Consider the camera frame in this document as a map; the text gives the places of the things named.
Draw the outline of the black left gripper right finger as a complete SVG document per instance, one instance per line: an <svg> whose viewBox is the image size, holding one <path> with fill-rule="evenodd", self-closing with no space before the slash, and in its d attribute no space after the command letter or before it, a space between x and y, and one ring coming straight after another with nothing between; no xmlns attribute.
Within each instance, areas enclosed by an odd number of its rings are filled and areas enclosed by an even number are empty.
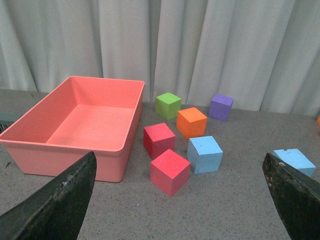
<svg viewBox="0 0 320 240"><path fill-rule="evenodd" d="M320 183L267 153L263 174L278 215L292 240L320 238Z"/></svg>

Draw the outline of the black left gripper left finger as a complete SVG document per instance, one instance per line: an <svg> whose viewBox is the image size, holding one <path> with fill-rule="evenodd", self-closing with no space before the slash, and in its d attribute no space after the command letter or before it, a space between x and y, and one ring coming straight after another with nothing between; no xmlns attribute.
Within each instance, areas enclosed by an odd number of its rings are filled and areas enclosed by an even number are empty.
<svg viewBox="0 0 320 240"><path fill-rule="evenodd" d="M0 216L2 240L75 240L97 171L90 151L27 199Z"/></svg>

